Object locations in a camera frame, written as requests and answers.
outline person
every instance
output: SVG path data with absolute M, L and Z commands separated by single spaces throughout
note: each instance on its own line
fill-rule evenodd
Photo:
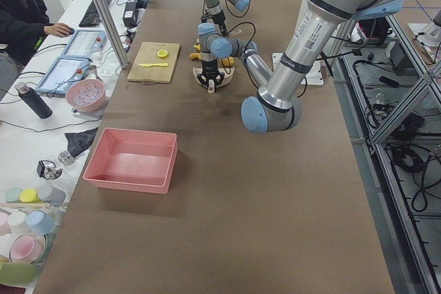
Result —
M 0 43 L 16 62 L 26 65 L 42 40 L 51 34 L 65 37 L 70 27 L 51 24 L 43 0 L 0 0 Z

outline wooden cutting board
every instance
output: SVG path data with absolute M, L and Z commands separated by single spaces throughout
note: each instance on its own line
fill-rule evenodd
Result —
M 127 79 L 131 82 L 170 83 L 178 60 L 180 44 L 144 41 L 136 55 Z M 167 50 L 164 59 L 157 55 L 159 50 Z M 168 67 L 141 67 L 139 63 L 168 63 Z

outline black water bottle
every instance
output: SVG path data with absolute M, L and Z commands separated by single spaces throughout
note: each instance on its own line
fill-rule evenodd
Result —
M 44 102 L 44 100 L 35 92 L 34 89 L 28 87 L 25 83 L 17 83 L 15 85 L 19 93 L 19 97 L 37 114 L 40 118 L 48 118 L 52 115 L 52 110 Z

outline person's hand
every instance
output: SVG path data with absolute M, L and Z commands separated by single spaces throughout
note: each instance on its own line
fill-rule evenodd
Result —
M 51 34 L 57 37 L 66 37 L 70 34 L 70 26 L 65 23 L 55 23 L 44 27 L 45 34 Z

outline small black box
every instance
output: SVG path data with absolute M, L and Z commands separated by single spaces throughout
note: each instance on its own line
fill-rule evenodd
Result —
M 136 27 L 136 21 L 138 19 L 138 9 L 136 3 L 133 1 L 125 3 L 123 22 L 126 28 Z

